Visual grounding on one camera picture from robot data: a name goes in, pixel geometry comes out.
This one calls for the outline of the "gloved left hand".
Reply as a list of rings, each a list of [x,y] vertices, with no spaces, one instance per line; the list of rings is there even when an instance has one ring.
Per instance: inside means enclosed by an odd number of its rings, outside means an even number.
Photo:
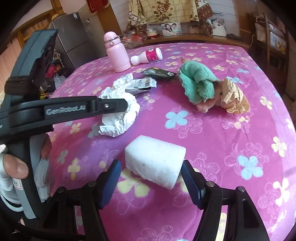
[[[48,184],[48,167],[49,167],[49,153],[52,144],[47,138],[41,149],[41,159],[36,172],[34,180],[37,191],[40,197],[46,200],[49,197]],[[6,150],[1,152],[1,196],[13,204],[20,204],[16,191],[13,185],[13,179],[24,179],[29,174],[29,168],[21,159],[6,153]]]

